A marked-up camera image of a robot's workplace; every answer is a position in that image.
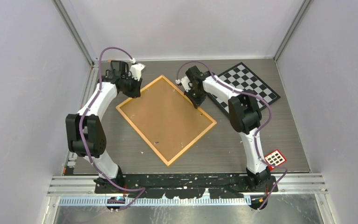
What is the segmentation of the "yellow picture frame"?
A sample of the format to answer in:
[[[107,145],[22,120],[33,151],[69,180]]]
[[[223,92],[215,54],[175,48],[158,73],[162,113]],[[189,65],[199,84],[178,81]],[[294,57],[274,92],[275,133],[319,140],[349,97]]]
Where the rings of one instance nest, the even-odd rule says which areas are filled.
[[[168,167],[217,124],[164,75],[116,109]]]

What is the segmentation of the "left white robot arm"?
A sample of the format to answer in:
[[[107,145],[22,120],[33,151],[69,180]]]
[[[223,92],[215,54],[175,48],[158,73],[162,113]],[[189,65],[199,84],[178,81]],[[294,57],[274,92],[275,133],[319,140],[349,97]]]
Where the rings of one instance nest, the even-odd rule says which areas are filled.
[[[77,113],[68,114],[65,119],[69,151],[87,160],[113,193],[124,189],[124,180],[120,166],[106,151],[102,117],[119,93],[129,98],[141,96],[144,69],[145,65],[137,62],[111,61],[110,68],[100,76],[86,105]]]

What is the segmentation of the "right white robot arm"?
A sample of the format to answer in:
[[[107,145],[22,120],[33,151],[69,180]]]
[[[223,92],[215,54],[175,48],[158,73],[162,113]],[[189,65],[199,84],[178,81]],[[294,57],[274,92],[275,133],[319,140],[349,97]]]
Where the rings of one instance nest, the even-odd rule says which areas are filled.
[[[261,125],[262,114],[256,98],[248,96],[249,92],[225,84],[211,72],[202,73],[197,66],[186,71],[186,76],[178,79],[177,85],[185,89],[185,96],[190,99],[194,108],[198,108],[207,94],[217,96],[229,109],[231,127],[239,133],[244,145],[247,158],[247,183],[252,191],[260,191],[266,186],[266,178],[270,177],[268,166],[260,159],[259,143],[254,138],[259,137],[256,130]]]

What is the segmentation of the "black white chessboard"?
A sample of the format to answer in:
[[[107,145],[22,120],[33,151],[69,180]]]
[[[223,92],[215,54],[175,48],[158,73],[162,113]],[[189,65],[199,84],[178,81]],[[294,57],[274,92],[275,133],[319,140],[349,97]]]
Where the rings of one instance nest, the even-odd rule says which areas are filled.
[[[234,88],[254,91],[257,96],[262,97],[269,105],[281,98],[276,91],[270,88],[243,62],[218,74],[217,77]]]

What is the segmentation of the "red white grid block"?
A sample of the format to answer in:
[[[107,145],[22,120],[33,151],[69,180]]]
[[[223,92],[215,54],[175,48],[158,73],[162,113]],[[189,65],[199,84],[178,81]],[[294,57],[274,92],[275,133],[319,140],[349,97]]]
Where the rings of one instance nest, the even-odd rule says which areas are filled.
[[[279,149],[276,149],[275,151],[266,155],[264,159],[269,163],[268,167],[270,171],[272,171],[275,168],[275,166],[280,166],[287,161],[287,159],[284,157],[284,155],[281,153]]]

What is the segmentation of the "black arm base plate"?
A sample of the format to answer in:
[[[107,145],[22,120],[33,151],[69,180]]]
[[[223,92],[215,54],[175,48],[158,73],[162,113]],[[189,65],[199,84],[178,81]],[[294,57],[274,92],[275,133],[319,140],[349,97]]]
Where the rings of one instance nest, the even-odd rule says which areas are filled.
[[[129,198],[138,195],[138,188],[145,188],[141,198],[180,199],[201,198],[208,193],[211,199],[240,198],[244,193],[256,193],[262,196],[272,188],[276,178],[271,176],[259,185],[248,181],[246,175],[214,173],[214,174],[126,174],[118,182],[124,191],[114,187],[107,180],[98,177],[94,180],[97,194],[124,194]]]

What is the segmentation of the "aluminium left side rail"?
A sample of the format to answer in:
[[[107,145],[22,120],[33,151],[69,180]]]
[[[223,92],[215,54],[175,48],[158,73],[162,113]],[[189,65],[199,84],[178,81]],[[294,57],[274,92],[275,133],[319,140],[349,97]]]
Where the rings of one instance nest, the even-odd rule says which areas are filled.
[[[99,70],[99,67],[97,64],[93,65],[93,67],[90,69],[90,72],[87,77],[86,84],[85,84],[85,87],[83,90],[80,107],[79,107],[80,109],[82,109],[84,107],[84,105],[87,104],[89,98],[92,96],[92,94],[95,90],[96,82],[98,79],[98,70]],[[64,164],[64,167],[65,168],[74,167],[76,164],[76,160],[77,160],[77,155],[73,152],[68,152],[67,160]]]

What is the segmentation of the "aluminium rail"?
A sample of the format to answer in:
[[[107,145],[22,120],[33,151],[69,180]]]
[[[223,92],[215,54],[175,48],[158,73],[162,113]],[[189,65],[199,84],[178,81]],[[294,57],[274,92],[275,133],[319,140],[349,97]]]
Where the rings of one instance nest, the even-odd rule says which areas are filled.
[[[246,174],[126,174],[124,188],[120,190],[110,183],[98,183],[95,175],[54,176],[48,196],[81,196],[87,194],[136,194],[139,188],[166,193],[189,190],[199,195],[209,190],[223,193],[262,195],[272,191],[283,194],[326,194],[328,192],[321,174],[294,173],[282,176],[273,174],[266,183],[252,186]]]
[[[93,67],[90,69],[90,72],[87,77],[86,84],[85,84],[85,87],[83,90],[80,107],[79,107],[80,109],[82,109],[84,107],[84,105],[87,104],[89,98],[92,96],[92,94],[95,90],[96,82],[98,79],[98,70],[99,70],[99,67],[97,64],[93,65]],[[68,152],[67,160],[64,164],[64,167],[65,168],[74,167],[76,164],[76,160],[77,160],[77,155],[73,152]]]

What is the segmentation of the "aluminium front rail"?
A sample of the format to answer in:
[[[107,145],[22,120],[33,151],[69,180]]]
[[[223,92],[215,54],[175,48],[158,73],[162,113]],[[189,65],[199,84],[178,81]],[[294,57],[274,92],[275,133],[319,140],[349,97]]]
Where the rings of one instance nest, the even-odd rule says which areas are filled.
[[[321,174],[294,173],[282,176],[273,174],[266,183],[252,186],[246,174],[126,174],[124,188],[120,190],[110,183],[98,183],[95,175],[54,176],[48,196],[81,196],[87,194],[136,194],[139,188],[166,193],[189,190],[199,195],[209,190],[223,193],[262,195],[272,191],[283,194],[326,194],[328,192]]]

